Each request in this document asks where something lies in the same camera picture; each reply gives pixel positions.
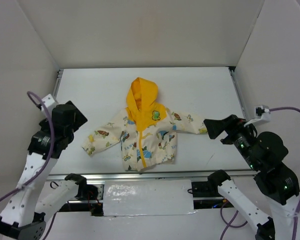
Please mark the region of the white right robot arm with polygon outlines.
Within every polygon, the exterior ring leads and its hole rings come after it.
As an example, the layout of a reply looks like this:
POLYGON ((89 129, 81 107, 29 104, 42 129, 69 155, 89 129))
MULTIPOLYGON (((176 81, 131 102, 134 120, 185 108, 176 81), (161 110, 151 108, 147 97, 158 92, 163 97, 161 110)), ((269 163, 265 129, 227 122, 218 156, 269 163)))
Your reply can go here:
POLYGON ((251 123, 236 115, 222 120, 206 119, 204 124, 211 139, 226 132, 221 143, 234 145, 250 168, 257 172, 254 180, 272 210, 272 219, 258 226, 258 237, 269 230, 274 231, 276 240, 300 240, 299 180, 283 163, 289 153, 283 140, 270 131, 256 134, 251 123))

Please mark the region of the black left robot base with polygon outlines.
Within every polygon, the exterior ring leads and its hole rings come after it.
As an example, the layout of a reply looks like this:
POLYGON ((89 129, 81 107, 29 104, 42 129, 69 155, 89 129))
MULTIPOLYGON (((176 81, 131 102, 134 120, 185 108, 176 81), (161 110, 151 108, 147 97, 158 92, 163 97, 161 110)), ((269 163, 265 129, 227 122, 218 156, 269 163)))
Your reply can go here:
POLYGON ((104 184, 89 184, 84 196, 67 201, 60 212, 85 212, 93 217, 102 217, 104 187, 104 184))

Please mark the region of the cream printed kids jacket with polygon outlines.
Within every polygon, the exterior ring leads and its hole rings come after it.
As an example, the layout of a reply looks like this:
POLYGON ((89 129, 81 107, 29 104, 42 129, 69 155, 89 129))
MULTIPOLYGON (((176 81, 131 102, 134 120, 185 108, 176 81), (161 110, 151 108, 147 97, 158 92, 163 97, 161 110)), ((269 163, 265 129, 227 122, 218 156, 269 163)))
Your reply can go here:
POLYGON ((93 156, 120 144, 126 171, 139 172, 155 165, 172 164, 176 159, 178 133, 207 134, 204 118, 171 111, 157 102, 156 83, 138 77, 130 85, 127 107, 107 124, 95 129, 82 144, 93 156))

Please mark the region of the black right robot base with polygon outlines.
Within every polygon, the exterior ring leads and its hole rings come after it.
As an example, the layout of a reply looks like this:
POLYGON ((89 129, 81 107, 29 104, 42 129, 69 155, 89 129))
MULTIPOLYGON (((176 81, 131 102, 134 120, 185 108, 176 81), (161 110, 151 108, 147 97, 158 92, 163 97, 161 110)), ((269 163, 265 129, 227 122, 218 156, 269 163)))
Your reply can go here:
POLYGON ((193 197, 195 210, 220 209, 227 202, 208 181, 191 182, 191 188, 187 192, 193 197))

